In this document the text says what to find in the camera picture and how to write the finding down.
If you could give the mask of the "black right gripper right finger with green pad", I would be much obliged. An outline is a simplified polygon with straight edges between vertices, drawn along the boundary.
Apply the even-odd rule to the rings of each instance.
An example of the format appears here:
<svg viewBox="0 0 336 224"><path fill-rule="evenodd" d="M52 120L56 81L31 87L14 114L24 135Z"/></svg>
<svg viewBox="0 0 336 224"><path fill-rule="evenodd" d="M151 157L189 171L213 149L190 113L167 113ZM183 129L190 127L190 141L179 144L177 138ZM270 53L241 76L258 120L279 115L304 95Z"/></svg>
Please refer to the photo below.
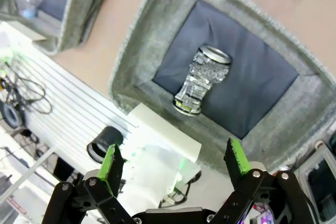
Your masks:
<svg viewBox="0 0 336 224"><path fill-rule="evenodd" d="M311 202L294 173L272 175L252 168L237 139L228 139L224 161L234 188L211 223L241 223L256 203L268 206L275 223L315 223Z"/></svg>

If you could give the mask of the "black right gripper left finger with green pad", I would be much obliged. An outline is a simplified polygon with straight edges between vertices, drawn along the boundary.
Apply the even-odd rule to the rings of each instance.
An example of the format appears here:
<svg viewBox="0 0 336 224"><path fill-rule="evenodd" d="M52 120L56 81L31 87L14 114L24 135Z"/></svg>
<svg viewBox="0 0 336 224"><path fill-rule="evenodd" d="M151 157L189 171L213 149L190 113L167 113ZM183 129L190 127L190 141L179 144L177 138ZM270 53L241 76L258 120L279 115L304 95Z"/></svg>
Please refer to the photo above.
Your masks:
<svg viewBox="0 0 336 224"><path fill-rule="evenodd" d="M60 182L50 198L42 223L82 223L87 211L97 210L106 223L131 223L132 217L117 200L124 159L111 145L99 170L74 185Z"/></svg>

